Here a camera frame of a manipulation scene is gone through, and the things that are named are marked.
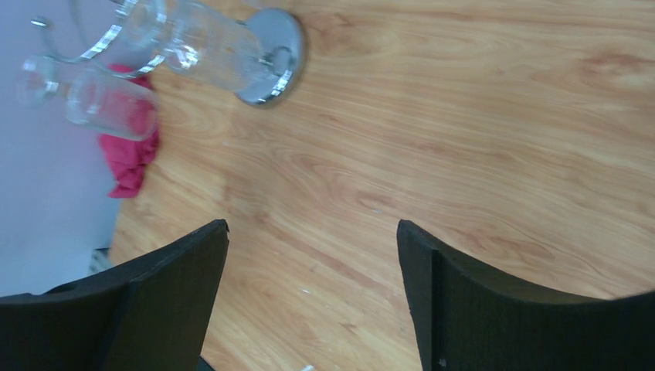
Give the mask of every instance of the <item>red cloth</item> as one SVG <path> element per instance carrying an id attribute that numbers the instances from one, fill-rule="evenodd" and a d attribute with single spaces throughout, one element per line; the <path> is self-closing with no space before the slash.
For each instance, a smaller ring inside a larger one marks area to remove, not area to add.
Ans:
<path id="1" fill-rule="evenodd" d="M 131 68 L 127 66 L 112 65 L 110 68 L 117 72 L 128 72 Z M 131 80 L 148 89 L 152 84 L 145 76 Z M 142 120 L 134 117 L 133 127 L 138 127 Z M 109 192 L 109 197 L 115 199 L 126 199 L 135 197 L 141 190 L 145 173 L 145 166 L 153 162 L 159 147 L 159 128 L 155 129 L 150 137 L 143 141 L 131 141 L 114 137 L 108 134 L 101 134 L 98 138 L 100 147 L 104 151 L 105 159 L 109 169 L 116 179 L 116 188 Z"/>

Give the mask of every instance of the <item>wooden table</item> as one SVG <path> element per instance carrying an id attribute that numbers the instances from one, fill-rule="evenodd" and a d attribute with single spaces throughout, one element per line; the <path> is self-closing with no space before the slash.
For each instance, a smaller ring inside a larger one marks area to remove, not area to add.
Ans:
<path id="1" fill-rule="evenodd" d="M 311 52 L 281 105 L 154 74 L 163 144 L 112 249 L 228 220 L 214 367 L 419 370 L 399 219 L 552 288 L 655 287 L 655 3 L 281 2 Z"/>

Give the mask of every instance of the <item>glass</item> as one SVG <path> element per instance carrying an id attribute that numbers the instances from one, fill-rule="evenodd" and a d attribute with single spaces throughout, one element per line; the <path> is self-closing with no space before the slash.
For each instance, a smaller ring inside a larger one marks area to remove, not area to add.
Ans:
<path id="1" fill-rule="evenodd" d="M 165 0 L 126 0 L 123 2 L 123 27 L 118 34 L 132 50 L 153 46 L 167 22 Z"/>
<path id="2" fill-rule="evenodd" d="M 230 91 L 273 76 L 257 37 L 200 2 L 185 1 L 179 6 L 160 53 L 176 73 Z"/>
<path id="3" fill-rule="evenodd" d="M 157 107 L 154 91 L 87 69 L 70 85 L 66 117 L 105 134 L 142 141 L 155 130 Z"/>
<path id="4" fill-rule="evenodd" d="M 116 137 L 142 141 L 157 125 L 157 94 L 129 80 L 89 68 L 71 84 L 61 83 L 56 63 L 48 56 L 31 56 L 22 65 L 18 99 L 35 107 L 46 99 L 66 98 L 66 118 L 74 124 Z"/>

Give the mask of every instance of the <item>chrome base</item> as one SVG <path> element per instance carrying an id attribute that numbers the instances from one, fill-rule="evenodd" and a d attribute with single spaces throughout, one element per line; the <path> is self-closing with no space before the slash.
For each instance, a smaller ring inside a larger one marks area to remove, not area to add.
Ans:
<path id="1" fill-rule="evenodd" d="M 264 51 L 283 61 L 282 66 L 274 67 L 279 70 L 277 76 L 257 81 L 236 96 L 253 106 L 277 102 L 289 93 L 303 69 L 303 30 L 289 12 L 275 8 L 262 9 L 243 24 L 257 36 Z"/>

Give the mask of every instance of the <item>white wall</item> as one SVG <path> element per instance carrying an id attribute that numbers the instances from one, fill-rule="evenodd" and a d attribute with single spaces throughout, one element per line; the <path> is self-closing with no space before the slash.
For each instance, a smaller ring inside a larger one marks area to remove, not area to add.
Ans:
<path id="1" fill-rule="evenodd" d="M 114 17 L 110 0 L 83 3 L 90 39 Z M 29 20 L 55 22 L 62 52 L 78 55 L 67 0 L 3 2 L 0 12 L 0 296 L 42 293 L 84 277 L 93 249 L 108 247 L 118 201 L 106 197 L 114 181 L 97 145 L 97 134 L 64 119 L 63 100 L 36 109 L 20 107 L 15 79 L 22 61 L 45 52 Z M 105 60 L 139 65 L 147 53 L 117 46 Z M 79 67 L 63 66 L 65 78 Z"/>

